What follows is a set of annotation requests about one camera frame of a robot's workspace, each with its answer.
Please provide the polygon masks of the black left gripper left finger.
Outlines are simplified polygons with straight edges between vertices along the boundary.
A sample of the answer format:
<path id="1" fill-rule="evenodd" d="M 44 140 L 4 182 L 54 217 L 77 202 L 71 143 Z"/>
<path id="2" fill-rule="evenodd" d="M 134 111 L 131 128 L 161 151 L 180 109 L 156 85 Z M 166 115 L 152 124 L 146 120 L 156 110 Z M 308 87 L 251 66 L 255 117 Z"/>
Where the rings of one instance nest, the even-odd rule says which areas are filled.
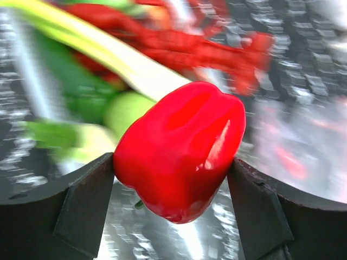
<path id="1" fill-rule="evenodd" d="M 114 181 L 112 154 L 1 200 L 1 257 L 97 257 Z"/>

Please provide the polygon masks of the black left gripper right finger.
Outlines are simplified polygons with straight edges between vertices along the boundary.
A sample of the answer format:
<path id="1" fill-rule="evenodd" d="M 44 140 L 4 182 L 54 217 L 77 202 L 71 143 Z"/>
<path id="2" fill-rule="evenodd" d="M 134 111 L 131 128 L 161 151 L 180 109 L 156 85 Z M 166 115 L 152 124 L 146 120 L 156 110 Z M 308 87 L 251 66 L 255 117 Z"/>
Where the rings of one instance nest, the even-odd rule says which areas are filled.
<path id="1" fill-rule="evenodd" d="M 235 159 L 228 185 L 245 259 L 346 259 L 346 204 Z"/>

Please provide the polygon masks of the red bell pepper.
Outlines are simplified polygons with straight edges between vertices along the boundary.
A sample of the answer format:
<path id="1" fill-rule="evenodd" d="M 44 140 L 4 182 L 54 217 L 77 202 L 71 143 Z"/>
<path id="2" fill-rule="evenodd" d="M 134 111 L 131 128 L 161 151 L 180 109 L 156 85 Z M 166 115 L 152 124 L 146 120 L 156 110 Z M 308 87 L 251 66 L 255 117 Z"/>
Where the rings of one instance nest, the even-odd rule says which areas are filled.
<path id="1" fill-rule="evenodd" d="M 211 83 L 186 84 L 126 131 L 113 155 L 115 176 L 156 215 L 192 222 L 226 177 L 245 128 L 238 97 Z"/>

